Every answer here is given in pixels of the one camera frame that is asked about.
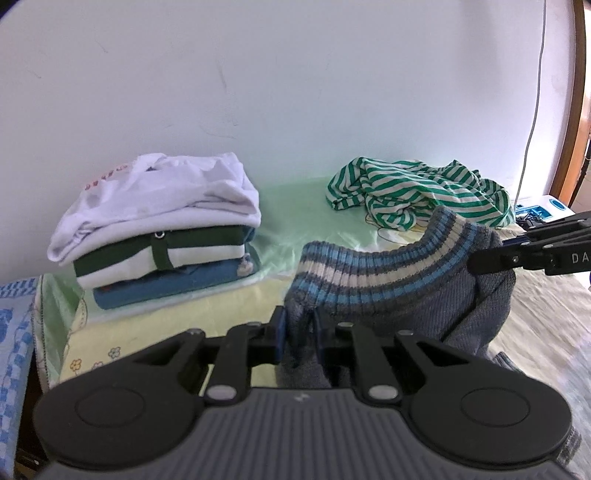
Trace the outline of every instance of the wooden door frame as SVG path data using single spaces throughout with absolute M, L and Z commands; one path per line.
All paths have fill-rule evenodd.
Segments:
M 560 159 L 550 187 L 550 194 L 566 205 L 571 203 L 591 131 L 591 68 L 590 75 L 586 74 L 591 55 L 591 4 L 587 0 L 573 0 L 573 12 L 573 96 Z

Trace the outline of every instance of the striped collar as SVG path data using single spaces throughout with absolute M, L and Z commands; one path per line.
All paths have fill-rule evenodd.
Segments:
M 421 239 L 397 250 L 367 253 L 327 242 L 305 245 L 290 293 L 337 306 L 416 299 L 464 268 L 470 253 L 496 242 L 489 228 L 439 206 Z

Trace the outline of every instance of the stack of folded clothes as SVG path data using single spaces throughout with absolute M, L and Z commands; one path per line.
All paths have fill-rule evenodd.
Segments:
M 148 154 L 88 184 L 51 238 L 104 309 L 239 280 L 258 271 L 249 242 L 258 192 L 233 153 Z

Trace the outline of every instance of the white cable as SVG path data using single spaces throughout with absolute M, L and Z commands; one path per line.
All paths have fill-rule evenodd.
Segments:
M 544 14 L 542 17 L 542 42 L 540 45 L 540 57 L 538 58 L 538 87 L 535 96 L 535 110 L 534 110 L 534 120 L 531 124 L 530 136 L 527 139 L 527 143 L 525 144 L 525 154 L 523 156 L 523 168 L 521 170 L 521 178 L 519 179 L 519 186 L 517 187 L 517 194 L 515 195 L 515 205 L 517 205 L 517 201 L 519 200 L 519 194 L 521 193 L 521 185 L 523 184 L 523 177 L 525 176 L 525 167 L 527 166 L 527 154 L 530 151 L 530 144 L 531 139 L 534 136 L 535 130 L 535 123 L 538 119 L 538 108 L 540 107 L 540 89 L 541 89 L 541 82 L 542 82 L 542 54 L 544 53 L 544 42 L 546 37 L 546 7 L 547 7 L 548 0 L 544 0 Z

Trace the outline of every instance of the green and white striped shirt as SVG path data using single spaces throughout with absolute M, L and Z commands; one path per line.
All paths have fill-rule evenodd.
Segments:
M 515 221 L 509 193 L 456 160 L 434 168 L 418 160 L 359 157 L 332 178 L 326 198 L 335 210 L 365 204 L 376 226 L 396 230 L 426 226 L 437 205 L 491 227 Z

